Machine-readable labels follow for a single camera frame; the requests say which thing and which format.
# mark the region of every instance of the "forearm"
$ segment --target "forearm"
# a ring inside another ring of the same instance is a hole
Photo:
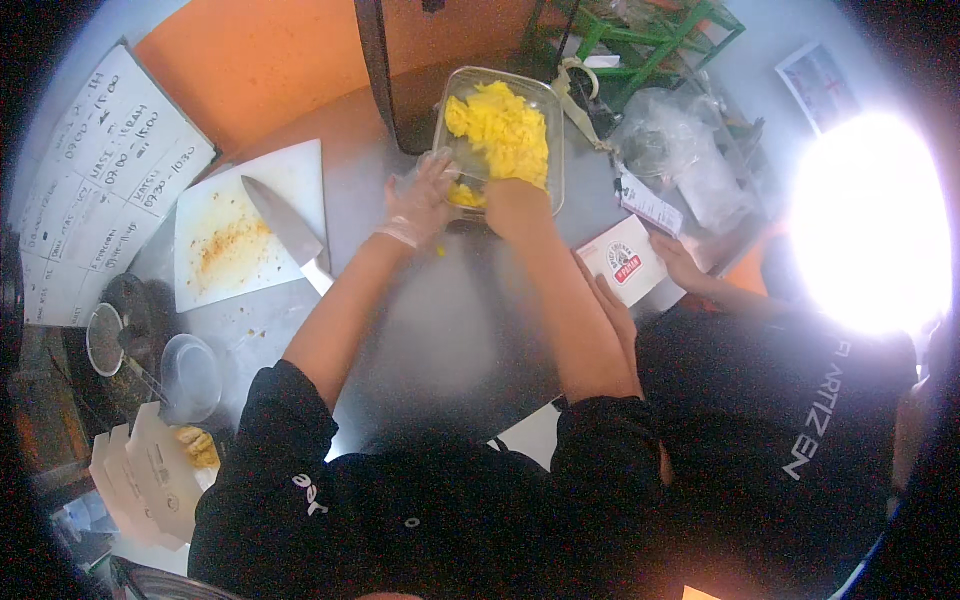
[[[543,324],[568,401],[635,393],[623,347],[555,232],[517,248],[540,298]]]
[[[723,279],[706,275],[687,291],[719,304],[730,313],[760,321],[768,321],[790,310],[790,305],[786,302],[738,288]]]
[[[413,249],[375,233],[307,317],[283,358],[317,387],[330,413],[367,332],[373,311]]]

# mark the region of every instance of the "black t-shirt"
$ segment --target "black t-shirt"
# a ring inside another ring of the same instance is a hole
[[[250,598],[605,595],[660,493],[639,398],[564,411],[551,472],[483,445],[350,454],[313,384],[280,361],[254,380],[236,447],[197,507],[189,575]]]
[[[909,338],[810,314],[762,324],[674,309],[641,332],[637,356],[683,546],[701,561],[736,554],[740,581],[777,597],[836,591],[885,525],[897,402],[917,380]]]

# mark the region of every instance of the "gloved hand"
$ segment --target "gloved hand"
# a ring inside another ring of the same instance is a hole
[[[405,190],[396,189],[396,176],[387,180],[387,218],[377,232],[420,248],[446,227],[452,218],[446,193],[458,173],[451,154],[449,148],[442,148],[421,156],[416,174],[411,174],[413,182]]]

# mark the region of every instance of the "red logo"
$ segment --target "red logo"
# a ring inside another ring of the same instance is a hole
[[[617,284],[623,285],[637,271],[643,268],[643,262],[629,246],[623,242],[611,242],[607,246],[607,264],[613,271]]]

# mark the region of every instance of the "plastic container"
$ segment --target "plastic container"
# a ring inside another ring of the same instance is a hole
[[[536,80],[502,71],[494,71],[476,66],[465,66],[454,71],[446,80],[444,97],[440,102],[440,115],[437,130],[433,136],[434,151],[446,146],[453,150],[453,159],[463,174],[459,182],[478,189],[490,177],[490,168],[480,153],[474,152],[467,137],[457,137],[446,128],[444,114],[446,99],[456,96],[466,101],[467,96],[476,93],[476,85],[489,85],[503,82],[510,91],[522,97],[528,106],[543,113],[546,122],[546,145],[550,156],[547,158],[546,192],[550,195],[553,215],[557,216],[564,206],[564,109],[560,105],[557,93],[547,85]],[[483,221],[485,208],[459,206],[464,217],[472,221]]]
[[[199,423],[217,409],[224,380],[216,355],[200,338],[182,333],[170,340],[160,374],[167,396],[163,417],[169,424]]]

